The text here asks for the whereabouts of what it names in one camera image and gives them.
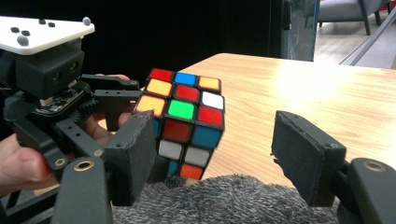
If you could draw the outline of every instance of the rubik's cube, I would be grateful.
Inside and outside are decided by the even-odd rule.
[[[134,112],[154,111],[168,174],[201,179],[224,132],[224,105],[218,78],[154,68]]]

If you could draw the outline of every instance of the floor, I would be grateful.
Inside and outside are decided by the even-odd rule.
[[[380,12],[381,21],[388,12]],[[378,29],[374,14],[369,17],[371,33]],[[318,27],[315,46],[315,63],[340,63],[354,49],[358,48],[370,35],[366,34],[363,21],[327,22]]]

